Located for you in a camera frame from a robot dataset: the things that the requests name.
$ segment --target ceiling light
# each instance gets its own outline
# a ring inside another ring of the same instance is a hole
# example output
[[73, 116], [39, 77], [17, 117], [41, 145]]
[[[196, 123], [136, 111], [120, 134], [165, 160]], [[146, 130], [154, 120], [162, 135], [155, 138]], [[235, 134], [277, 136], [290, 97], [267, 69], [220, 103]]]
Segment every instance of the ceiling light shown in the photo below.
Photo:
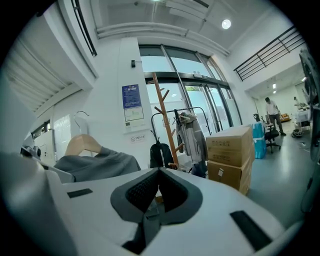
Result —
[[222, 21], [221, 26], [223, 29], [227, 30], [228, 28], [231, 27], [231, 21], [228, 19], [225, 19]]

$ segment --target black backpack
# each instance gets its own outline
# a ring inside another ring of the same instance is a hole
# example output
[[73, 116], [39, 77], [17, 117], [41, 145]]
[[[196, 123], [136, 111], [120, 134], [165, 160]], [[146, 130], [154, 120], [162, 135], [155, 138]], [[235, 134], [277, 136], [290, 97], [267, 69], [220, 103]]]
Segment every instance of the black backpack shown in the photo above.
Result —
[[173, 163], [174, 159], [170, 148], [167, 144], [156, 141], [150, 148], [150, 168], [166, 167], [172, 169], [173, 167], [169, 163]]

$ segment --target person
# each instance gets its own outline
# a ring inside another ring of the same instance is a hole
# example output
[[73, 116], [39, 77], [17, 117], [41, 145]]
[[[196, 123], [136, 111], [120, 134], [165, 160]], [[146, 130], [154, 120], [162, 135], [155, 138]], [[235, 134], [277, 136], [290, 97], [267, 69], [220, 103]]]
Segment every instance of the person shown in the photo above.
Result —
[[300, 105], [300, 102], [299, 102], [299, 100], [297, 99], [297, 97], [294, 97], [293, 100], [294, 100], [294, 105], [296, 106], [296, 108], [297, 108], [298, 110], [301, 109], [301, 105]]
[[269, 97], [265, 98], [266, 101], [266, 114], [268, 116], [268, 119], [270, 120], [271, 123], [273, 123], [275, 125], [275, 120], [277, 125], [279, 126], [280, 129], [280, 134], [282, 136], [285, 136], [286, 134], [284, 133], [284, 130], [282, 128], [282, 124], [280, 121], [280, 111], [278, 109], [277, 104], [273, 101], [270, 100]]

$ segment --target gray floor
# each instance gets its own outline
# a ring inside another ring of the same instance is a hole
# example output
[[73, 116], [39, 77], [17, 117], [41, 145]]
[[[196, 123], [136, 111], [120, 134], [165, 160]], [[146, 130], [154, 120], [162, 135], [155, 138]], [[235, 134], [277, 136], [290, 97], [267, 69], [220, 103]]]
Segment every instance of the gray floor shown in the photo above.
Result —
[[[247, 196], [288, 228], [304, 217], [300, 205], [315, 168], [308, 152], [310, 133], [306, 131], [299, 139], [288, 133], [286, 137], [277, 137], [275, 142], [282, 145], [281, 150], [275, 148], [271, 154], [267, 148], [264, 159], [253, 162]], [[305, 150], [301, 149], [301, 142], [306, 142]]]

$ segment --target metal hanger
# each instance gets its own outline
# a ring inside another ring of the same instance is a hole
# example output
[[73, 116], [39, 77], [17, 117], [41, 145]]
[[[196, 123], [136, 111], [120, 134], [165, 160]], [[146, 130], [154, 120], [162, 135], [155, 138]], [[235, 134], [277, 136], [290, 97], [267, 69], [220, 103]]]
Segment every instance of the metal hanger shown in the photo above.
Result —
[[78, 113], [80, 113], [80, 112], [85, 113], [88, 117], [90, 117], [90, 115], [88, 115], [86, 112], [84, 112], [84, 111], [82, 111], [82, 110], [77, 111], [77, 112], [73, 115], [73, 120], [74, 120], [74, 122], [76, 123], [76, 125], [79, 127], [79, 132], [80, 132], [80, 134], [81, 134], [80, 125], [77, 123], [77, 120], [76, 120], [76, 115], [77, 115]]

